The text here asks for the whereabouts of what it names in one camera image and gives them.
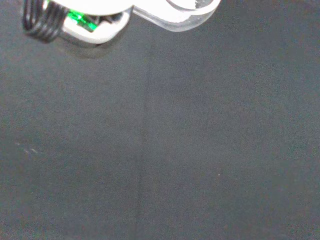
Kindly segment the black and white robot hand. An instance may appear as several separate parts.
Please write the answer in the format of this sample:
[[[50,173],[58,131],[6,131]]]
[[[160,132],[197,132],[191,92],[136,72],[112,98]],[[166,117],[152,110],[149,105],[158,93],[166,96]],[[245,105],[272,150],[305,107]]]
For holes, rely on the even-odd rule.
[[[126,27],[133,6],[130,0],[25,0],[22,27],[27,36],[43,43],[62,36],[101,45]]]

